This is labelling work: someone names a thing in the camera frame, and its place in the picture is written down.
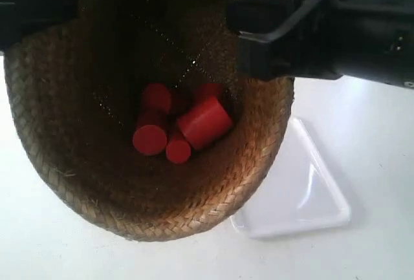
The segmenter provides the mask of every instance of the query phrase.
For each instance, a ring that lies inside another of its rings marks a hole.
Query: woven texture
[[[80,0],[79,19],[7,51],[10,105],[27,155],[89,222],[139,241],[186,237],[237,211],[266,176],[293,81],[237,77],[225,4]],[[182,89],[225,83],[234,130],[185,165],[139,155],[131,137],[149,81]]]

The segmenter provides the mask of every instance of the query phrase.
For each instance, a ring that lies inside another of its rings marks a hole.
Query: plastic tray
[[[250,238],[343,226],[351,209],[302,121],[289,120],[285,139],[258,191],[233,217]]]

